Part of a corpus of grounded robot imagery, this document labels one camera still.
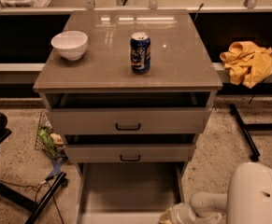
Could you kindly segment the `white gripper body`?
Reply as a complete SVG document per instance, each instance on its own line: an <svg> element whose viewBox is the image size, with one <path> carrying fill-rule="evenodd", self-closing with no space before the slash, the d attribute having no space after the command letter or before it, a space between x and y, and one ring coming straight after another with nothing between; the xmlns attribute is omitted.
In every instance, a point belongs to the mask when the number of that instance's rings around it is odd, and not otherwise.
<svg viewBox="0 0 272 224"><path fill-rule="evenodd" d="M172 207L169 219L173 224L219 224L222 202L179 203Z"/></svg>

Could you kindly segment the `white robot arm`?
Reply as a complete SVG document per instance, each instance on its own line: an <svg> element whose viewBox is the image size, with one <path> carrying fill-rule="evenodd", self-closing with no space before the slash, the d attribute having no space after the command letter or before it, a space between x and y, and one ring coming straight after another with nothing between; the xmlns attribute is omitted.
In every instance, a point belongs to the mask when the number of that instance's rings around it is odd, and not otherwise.
<svg viewBox="0 0 272 224"><path fill-rule="evenodd" d="M272 224L272 169L255 162L240 164L226 194L195 193L189 202L167 209L159 224Z"/></svg>

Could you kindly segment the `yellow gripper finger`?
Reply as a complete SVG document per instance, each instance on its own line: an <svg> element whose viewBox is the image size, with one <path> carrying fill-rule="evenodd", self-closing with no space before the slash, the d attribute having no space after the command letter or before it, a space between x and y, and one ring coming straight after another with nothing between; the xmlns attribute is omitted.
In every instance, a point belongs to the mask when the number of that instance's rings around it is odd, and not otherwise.
<svg viewBox="0 0 272 224"><path fill-rule="evenodd" d="M170 217L162 216L159 218L159 224L172 224Z"/></svg>

